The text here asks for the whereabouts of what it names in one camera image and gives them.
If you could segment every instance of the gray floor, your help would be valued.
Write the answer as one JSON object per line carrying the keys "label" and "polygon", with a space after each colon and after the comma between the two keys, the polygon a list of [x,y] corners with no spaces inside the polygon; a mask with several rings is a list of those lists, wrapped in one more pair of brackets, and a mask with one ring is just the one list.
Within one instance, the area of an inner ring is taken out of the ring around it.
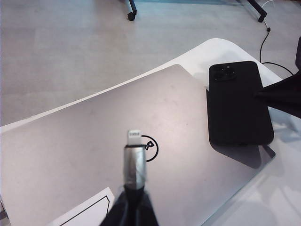
{"label": "gray floor", "polygon": [[[126,0],[2,0],[1,125],[133,78],[209,38],[228,39],[258,59],[267,33],[246,0],[136,0],[136,6],[130,22]],[[263,60],[296,72],[300,2],[276,0],[265,10],[272,31]]]}

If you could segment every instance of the power cord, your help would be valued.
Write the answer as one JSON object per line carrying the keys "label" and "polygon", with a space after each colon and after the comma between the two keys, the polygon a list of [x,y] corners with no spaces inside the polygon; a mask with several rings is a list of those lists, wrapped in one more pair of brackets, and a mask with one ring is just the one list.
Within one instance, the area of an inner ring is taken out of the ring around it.
{"label": "power cord", "polygon": [[[265,2],[265,3],[262,5],[262,7],[263,7],[265,4],[267,4],[268,2],[273,2],[273,3],[274,3],[274,0],[269,0],[269,1]],[[267,36],[265,36],[265,38],[264,38],[264,40],[263,40],[263,42],[262,42],[262,44],[261,44],[261,46],[260,46],[260,51],[259,51],[259,62],[260,62],[260,63],[262,63],[262,62],[261,62],[261,52],[262,52],[263,44],[264,44],[265,40],[267,39],[267,37],[269,36],[269,33],[270,33],[270,31],[271,31],[271,28],[267,25],[267,23],[265,22],[265,20],[263,20],[263,22],[264,22],[265,26],[267,27],[267,32],[268,32],[268,33],[267,33]],[[290,70],[288,70],[286,67],[284,67],[284,66],[282,66],[282,65],[279,65],[279,64],[276,64],[276,63],[273,63],[273,62],[263,62],[262,64],[277,65],[277,66],[279,66],[279,67],[282,67],[283,69],[286,69],[291,75],[293,75],[293,73],[292,73]]]}

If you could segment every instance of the chair caster wheel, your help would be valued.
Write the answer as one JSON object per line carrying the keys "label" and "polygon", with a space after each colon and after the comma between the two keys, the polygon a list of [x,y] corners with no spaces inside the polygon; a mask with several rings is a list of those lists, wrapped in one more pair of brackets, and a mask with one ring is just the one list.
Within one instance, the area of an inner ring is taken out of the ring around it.
{"label": "chair caster wheel", "polygon": [[133,13],[133,12],[130,12],[130,13],[127,14],[127,18],[128,18],[128,20],[130,20],[130,21],[134,21],[134,20],[135,20],[135,17],[136,17],[136,15],[135,15],[135,13]]}

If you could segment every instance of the camera lens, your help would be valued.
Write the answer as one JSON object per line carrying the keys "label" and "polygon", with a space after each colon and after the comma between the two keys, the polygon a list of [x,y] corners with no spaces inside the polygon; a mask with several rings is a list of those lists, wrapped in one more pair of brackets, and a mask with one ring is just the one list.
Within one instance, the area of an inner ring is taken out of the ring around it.
{"label": "camera lens", "polygon": [[234,74],[234,69],[231,68],[230,66],[226,66],[226,68],[225,68],[225,74],[226,74],[228,77],[232,77],[233,74]]}

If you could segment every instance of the black phone case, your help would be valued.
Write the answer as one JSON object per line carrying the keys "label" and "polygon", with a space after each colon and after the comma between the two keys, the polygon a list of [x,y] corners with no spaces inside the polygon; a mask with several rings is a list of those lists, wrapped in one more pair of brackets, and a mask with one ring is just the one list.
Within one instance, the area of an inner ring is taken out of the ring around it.
{"label": "black phone case", "polygon": [[216,145],[266,145],[274,131],[265,102],[255,98],[262,89],[253,61],[209,68],[207,111],[209,140]]}

